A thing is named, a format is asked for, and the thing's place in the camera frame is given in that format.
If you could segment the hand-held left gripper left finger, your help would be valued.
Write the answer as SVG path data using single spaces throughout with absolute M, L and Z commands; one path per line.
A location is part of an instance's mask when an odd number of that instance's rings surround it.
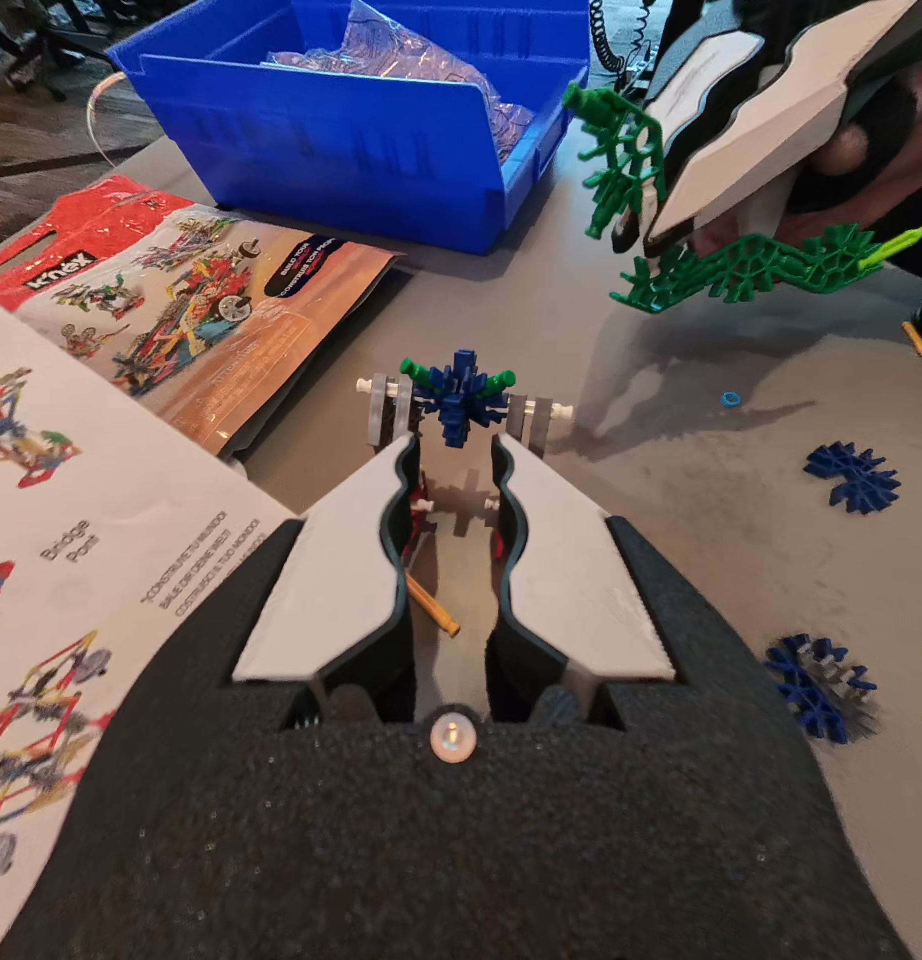
M 405 598 L 404 547 L 383 522 L 411 523 L 418 453 L 413 434 L 392 440 L 301 515 L 233 682 L 326 682 L 391 621 Z

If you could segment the person's right hand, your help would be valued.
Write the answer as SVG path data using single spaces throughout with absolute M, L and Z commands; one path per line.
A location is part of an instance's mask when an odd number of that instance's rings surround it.
M 802 246 L 837 225 L 880 239 L 922 225 L 922 60 L 808 158 L 774 235 Z

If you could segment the blue snowflake toy connector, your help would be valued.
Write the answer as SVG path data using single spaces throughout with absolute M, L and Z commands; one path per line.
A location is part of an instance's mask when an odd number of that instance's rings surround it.
M 828 504 L 843 505 L 846 513 L 869 516 L 881 513 L 899 500 L 901 482 L 893 469 L 881 469 L 886 458 L 873 449 L 858 450 L 852 441 L 836 440 L 810 451 L 803 472 L 831 481 Z

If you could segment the orange toy rod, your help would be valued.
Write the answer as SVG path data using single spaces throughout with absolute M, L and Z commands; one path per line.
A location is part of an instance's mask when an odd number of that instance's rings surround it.
M 437 600 L 426 591 L 409 573 L 405 573 L 405 582 L 410 597 L 417 606 L 436 624 L 439 630 L 450 638 L 455 638 L 460 632 L 460 624 Z

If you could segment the orange toy set package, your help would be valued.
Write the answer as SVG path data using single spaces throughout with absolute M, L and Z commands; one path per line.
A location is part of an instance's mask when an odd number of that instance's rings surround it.
M 115 174 L 0 249 L 0 306 L 213 455 L 251 444 L 397 255 Z

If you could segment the colourful toy construction model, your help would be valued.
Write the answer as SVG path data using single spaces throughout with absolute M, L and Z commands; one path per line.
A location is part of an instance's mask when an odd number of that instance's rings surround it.
M 545 397 L 518 392 L 517 377 L 509 368 L 489 374 L 479 368 L 472 349 L 455 351 L 443 366 L 425 366 L 411 358 L 397 372 L 376 372 L 356 381 L 355 389 L 368 400 L 367 446 L 380 456 L 395 440 L 413 438 L 422 451 L 426 439 L 439 440 L 447 451 L 464 450 L 473 430 L 500 432 L 527 448 L 537 458 L 548 453 L 551 428 L 570 425 L 575 408 Z M 409 492 L 410 530 L 401 552 L 409 570 L 422 540 L 436 532 L 436 514 L 451 508 L 471 507 L 485 501 L 482 514 L 493 516 L 501 508 L 500 495 L 489 492 L 479 480 L 479 470 L 468 476 L 474 493 L 463 494 L 431 479 L 419 460 L 417 478 Z

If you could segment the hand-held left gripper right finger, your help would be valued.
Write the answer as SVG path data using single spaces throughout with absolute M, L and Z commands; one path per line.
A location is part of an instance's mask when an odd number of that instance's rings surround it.
M 498 654 L 512 683 L 672 682 L 610 515 L 509 434 L 492 439 L 505 550 Z

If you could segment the clear plastic bag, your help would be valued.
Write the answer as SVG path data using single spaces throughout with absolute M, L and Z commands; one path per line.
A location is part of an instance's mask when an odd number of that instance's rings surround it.
M 490 79 L 459 56 L 384 15 L 352 1 L 340 48 L 269 52 L 265 66 L 380 79 L 454 83 L 480 90 L 500 164 L 508 160 L 533 121 L 527 107 L 503 101 Z

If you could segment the blue and grey connector pair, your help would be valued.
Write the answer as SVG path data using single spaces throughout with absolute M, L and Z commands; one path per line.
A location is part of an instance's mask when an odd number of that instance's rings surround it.
M 827 637 L 791 634 L 766 649 L 763 665 L 810 738 L 847 746 L 880 733 L 879 687 L 846 647 Z

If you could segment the blue storage bin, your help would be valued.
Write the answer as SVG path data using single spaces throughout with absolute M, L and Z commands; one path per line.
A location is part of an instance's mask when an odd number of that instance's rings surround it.
M 311 73 L 268 54 L 337 48 L 350 2 L 195 2 L 108 57 L 215 201 L 485 255 L 512 227 L 570 124 L 590 65 L 574 1 L 370 5 L 486 75 L 532 122 L 504 161 L 470 84 Z

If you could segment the printed instruction booklet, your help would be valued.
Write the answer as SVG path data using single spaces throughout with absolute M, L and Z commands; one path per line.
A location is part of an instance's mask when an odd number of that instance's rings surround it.
M 0 943 L 143 668 L 289 517 L 0 307 Z

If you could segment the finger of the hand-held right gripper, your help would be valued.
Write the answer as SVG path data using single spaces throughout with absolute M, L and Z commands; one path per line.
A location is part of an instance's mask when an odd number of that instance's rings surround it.
M 611 230 L 615 253 L 638 238 L 648 247 L 695 220 L 725 189 L 714 173 L 711 146 L 730 127 L 733 115 L 758 86 L 765 38 L 751 31 L 726 31 L 698 40 L 689 55 L 652 97 L 645 113 L 659 126 L 662 163 L 640 214 L 626 212 Z
M 651 98 L 652 80 L 645 96 L 644 110 Z M 791 189 L 793 171 L 824 146 L 836 131 L 725 129 L 723 135 L 710 146 L 714 153 L 713 173 L 726 176 L 725 189 L 716 187 L 714 200 L 693 221 L 672 231 L 657 244 L 648 246 L 647 239 L 643 239 L 644 253 L 649 258 L 659 258 L 668 249 L 686 240 L 693 229 L 707 225 L 736 205 L 749 205 L 750 199 L 758 195 L 772 195 L 768 207 L 781 211 L 781 198 L 787 197 L 782 189 Z

